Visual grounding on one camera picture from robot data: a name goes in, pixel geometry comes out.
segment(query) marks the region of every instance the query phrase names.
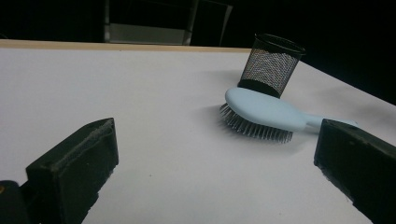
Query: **hairbrush handle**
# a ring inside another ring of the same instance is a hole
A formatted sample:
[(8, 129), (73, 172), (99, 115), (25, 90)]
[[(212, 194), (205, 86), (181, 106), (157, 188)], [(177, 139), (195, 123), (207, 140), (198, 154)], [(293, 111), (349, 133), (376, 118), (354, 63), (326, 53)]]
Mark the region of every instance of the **hairbrush handle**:
[(306, 125), (317, 128), (318, 130), (320, 130), (321, 123), (324, 119), (331, 119), (331, 120), (343, 122), (343, 123), (358, 127), (358, 123), (355, 120), (350, 120), (350, 119), (324, 118), (322, 116), (310, 115), (310, 114), (304, 114), (304, 117), (306, 120)]

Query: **black mesh pen holder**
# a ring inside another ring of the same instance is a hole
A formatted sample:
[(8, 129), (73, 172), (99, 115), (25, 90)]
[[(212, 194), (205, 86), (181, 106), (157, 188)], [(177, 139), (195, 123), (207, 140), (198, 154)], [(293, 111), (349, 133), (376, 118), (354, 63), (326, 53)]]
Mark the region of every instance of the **black mesh pen holder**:
[(280, 98), (305, 49), (275, 35), (256, 35), (238, 87)]

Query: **white tabletop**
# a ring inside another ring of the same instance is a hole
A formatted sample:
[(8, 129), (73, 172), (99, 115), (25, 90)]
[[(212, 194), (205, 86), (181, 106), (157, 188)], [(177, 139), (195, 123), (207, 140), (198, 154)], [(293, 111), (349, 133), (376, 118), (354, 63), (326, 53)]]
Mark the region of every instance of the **white tabletop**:
[[(84, 224), (371, 223), (313, 163), (318, 135), (284, 145), (221, 120), (248, 52), (0, 48), (0, 179), (81, 126), (114, 118), (120, 164)], [(396, 107), (298, 63), (282, 97), (354, 119), (396, 145)]]

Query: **table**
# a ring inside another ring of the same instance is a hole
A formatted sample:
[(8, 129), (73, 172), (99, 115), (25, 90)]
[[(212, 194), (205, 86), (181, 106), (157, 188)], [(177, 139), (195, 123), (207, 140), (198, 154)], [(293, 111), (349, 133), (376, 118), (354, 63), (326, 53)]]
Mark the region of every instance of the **table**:
[[(0, 178), (114, 118), (120, 164), (89, 223), (371, 223), (313, 164), (318, 135), (274, 144), (222, 122), (249, 49), (0, 40)], [(281, 97), (396, 145), (396, 107), (299, 62)]]

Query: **mesh cup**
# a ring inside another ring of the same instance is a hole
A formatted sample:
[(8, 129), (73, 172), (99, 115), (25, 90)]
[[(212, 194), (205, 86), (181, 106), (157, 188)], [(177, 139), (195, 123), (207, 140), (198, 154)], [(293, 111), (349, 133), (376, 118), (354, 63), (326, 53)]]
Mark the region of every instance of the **mesh cup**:
[(275, 35), (256, 35), (238, 87), (280, 98), (305, 49)]

